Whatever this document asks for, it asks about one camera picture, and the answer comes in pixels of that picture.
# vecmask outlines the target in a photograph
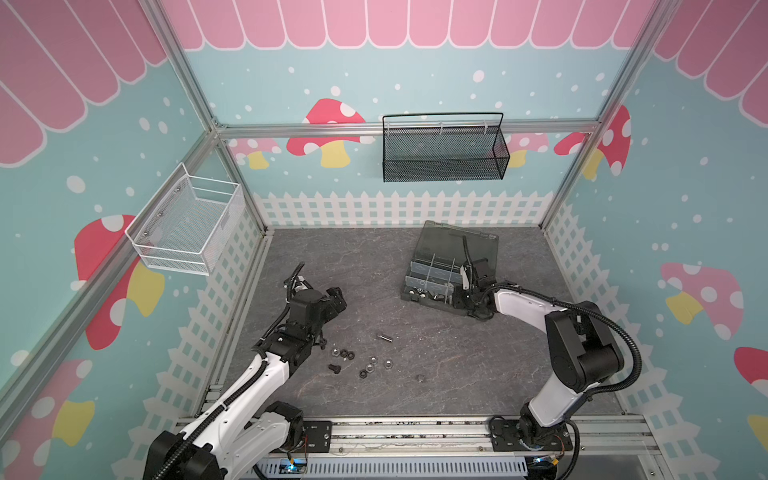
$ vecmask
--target white mesh basket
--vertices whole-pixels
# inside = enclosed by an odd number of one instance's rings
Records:
[[[245,210],[239,184],[189,175],[184,164],[125,229],[149,268],[210,275]]]

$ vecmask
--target gray work surface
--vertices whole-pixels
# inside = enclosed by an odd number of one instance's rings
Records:
[[[482,228],[499,236],[497,280],[570,300],[538,228]],[[285,306],[283,281],[300,261],[314,288],[342,289],[347,309],[323,332],[312,355],[273,400],[307,417],[340,415],[516,415],[552,373],[545,334],[509,316],[488,322],[400,299],[420,228],[276,230],[227,373],[228,388],[253,360],[251,346]],[[376,338],[384,332],[393,343]],[[338,346],[354,360],[331,356]],[[367,379],[358,372],[376,356]],[[384,369],[385,359],[394,367]],[[335,375],[330,363],[341,365]],[[415,380],[417,375],[424,382]],[[580,414],[621,413],[614,394],[594,397]]]

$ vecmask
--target pink mushroom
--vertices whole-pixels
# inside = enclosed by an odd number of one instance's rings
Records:
[[[629,155],[631,143],[632,125],[629,110],[623,105],[616,113],[614,120],[603,134],[598,147],[587,159],[582,174],[588,180],[594,180],[598,175],[598,166],[606,159],[611,173],[616,176],[624,169]],[[554,152],[558,155],[574,154],[584,143],[586,135],[576,132],[568,135],[554,146]]]
[[[708,266],[665,263],[661,266],[664,281],[659,286],[671,285],[680,293],[667,298],[675,318],[690,325],[694,317],[706,311],[717,335],[728,340],[741,325],[744,316],[744,298],[736,278],[728,270]]]
[[[131,215],[114,215],[89,223],[74,239],[74,259],[78,279],[72,282],[78,290],[88,281],[114,245],[123,237],[123,229],[134,219]],[[165,286],[162,273],[151,272],[137,258],[85,328],[88,344],[94,350],[110,346],[120,333],[127,299],[133,300],[144,316],[149,316],[160,300]]]
[[[61,439],[71,447],[80,442],[94,417],[96,405],[92,401],[70,402],[67,398],[92,367],[91,360],[70,360],[58,367],[2,446],[5,480],[40,478],[48,462],[52,439]]]
[[[262,152],[272,154],[283,152],[274,138],[233,138],[228,145],[237,163],[245,165],[247,158],[248,166],[252,170],[262,170],[270,166],[270,162],[266,161]]]
[[[318,100],[306,115],[305,124],[362,124],[365,119],[354,108],[332,98]],[[323,152],[320,165],[325,168],[342,168],[349,165],[349,155],[344,150],[344,141],[372,144],[373,137],[318,137],[291,138],[288,151],[301,157],[311,154],[318,148]]]
[[[733,363],[750,385],[768,396],[768,352],[743,346],[733,354]]]
[[[549,138],[546,134],[512,134],[507,136],[510,168],[525,165],[525,152],[536,151],[544,153],[549,149]]]

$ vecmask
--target white fence illustration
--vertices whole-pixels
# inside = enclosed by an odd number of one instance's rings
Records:
[[[654,367],[650,362],[653,346],[643,345],[637,339],[641,325],[630,323],[627,315],[630,306],[619,303],[618,287],[608,283],[609,271],[600,269],[600,255],[592,254],[592,242],[584,238],[586,229],[578,227],[578,215],[571,214],[572,208],[573,205],[565,205],[558,211],[547,234],[574,299],[595,302],[632,335],[643,355],[644,372],[635,384],[619,392],[623,403],[632,413],[645,416],[670,470],[677,478],[686,478],[681,476],[686,475],[694,480],[704,475],[709,480],[716,480],[714,471],[720,461],[702,453],[696,444],[700,427],[686,422],[680,415],[677,408],[683,398],[669,393],[664,387],[667,371]],[[619,345],[627,355],[626,348]],[[630,371],[631,365],[627,364],[617,376],[619,379],[626,378]]]
[[[224,247],[219,263],[207,278],[205,290],[197,291],[199,303],[189,309],[189,326],[179,329],[179,347],[168,350],[170,366],[157,374],[157,395],[144,400],[144,423],[128,431],[133,445],[127,457],[112,464],[119,480],[141,478],[149,445],[163,430],[191,414],[194,399],[206,389],[205,378],[214,364],[214,352],[226,333],[244,273],[258,246],[260,233],[253,218],[243,215]]]
[[[530,227],[541,221],[552,196],[552,192],[544,196],[538,192],[529,196],[522,192],[508,196],[502,192],[497,197],[491,192],[481,196],[471,192],[462,197],[458,191],[452,196],[440,192],[435,196],[424,193],[420,197],[413,192],[402,197],[397,192],[391,197],[381,192],[373,196],[363,192],[359,197],[350,192],[342,197],[335,193],[328,197],[319,193],[314,197],[303,193],[298,197],[253,195],[264,221],[282,228],[420,225],[426,220],[456,225]]]

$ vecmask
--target wire basket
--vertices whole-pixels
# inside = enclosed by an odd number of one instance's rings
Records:
[[[149,268],[210,275],[245,210],[243,188],[189,175],[184,164],[164,188],[128,225],[126,236]]]
[[[509,163],[503,118],[497,112],[385,115],[384,181],[503,179]]]

